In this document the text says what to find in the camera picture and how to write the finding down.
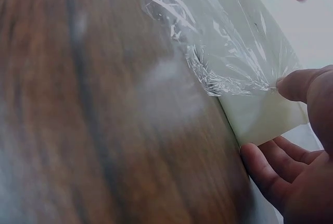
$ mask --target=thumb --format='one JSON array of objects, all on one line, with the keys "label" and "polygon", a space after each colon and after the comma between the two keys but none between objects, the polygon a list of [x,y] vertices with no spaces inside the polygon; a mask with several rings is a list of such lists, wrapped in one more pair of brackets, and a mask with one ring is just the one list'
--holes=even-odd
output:
[{"label": "thumb", "polygon": [[311,126],[333,157],[333,65],[297,70],[276,86],[286,99],[307,103]]}]

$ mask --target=clear plastic film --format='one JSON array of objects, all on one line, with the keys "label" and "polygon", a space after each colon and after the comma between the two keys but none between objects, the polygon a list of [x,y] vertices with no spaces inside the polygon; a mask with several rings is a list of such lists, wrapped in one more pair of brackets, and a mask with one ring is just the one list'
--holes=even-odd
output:
[{"label": "clear plastic film", "polygon": [[142,0],[209,95],[274,92],[298,59],[259,0]]}]

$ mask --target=wooden surface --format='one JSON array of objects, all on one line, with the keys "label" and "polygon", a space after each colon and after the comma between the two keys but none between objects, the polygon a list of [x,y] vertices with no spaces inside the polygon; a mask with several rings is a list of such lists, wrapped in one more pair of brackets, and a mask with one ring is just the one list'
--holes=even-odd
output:
[{"label": "wooden surface", "polygon": [[0,223],[247,223],[249,181],[139,0],[0,0]]}]

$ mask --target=wood grain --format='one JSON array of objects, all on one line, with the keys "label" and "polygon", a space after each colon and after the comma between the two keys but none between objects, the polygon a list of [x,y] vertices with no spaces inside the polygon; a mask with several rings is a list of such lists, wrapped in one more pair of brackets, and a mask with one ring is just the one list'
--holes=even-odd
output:
[{"label": "wood grain", "polygon": [[0,223],[247,223],[216,98],[139,0],[0,0]]}]

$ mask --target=wrinkled plastic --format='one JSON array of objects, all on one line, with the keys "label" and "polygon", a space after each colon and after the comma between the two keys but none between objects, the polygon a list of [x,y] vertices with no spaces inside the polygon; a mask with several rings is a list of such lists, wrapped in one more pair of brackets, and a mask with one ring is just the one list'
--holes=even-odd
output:
[{"label": "wrinkled plastic", "polygon": [[[267,27],[271,18],[265,18],[264,7],[247,7],[244,0],[142,0],[142,5],[169,29],[209,95],[274,92],[279,77],[300,68],[284,35],[275,32],[278,26]],[[267,42],[272,34],[278,43]],[[215,64],[223,64],[218,73]]]}]

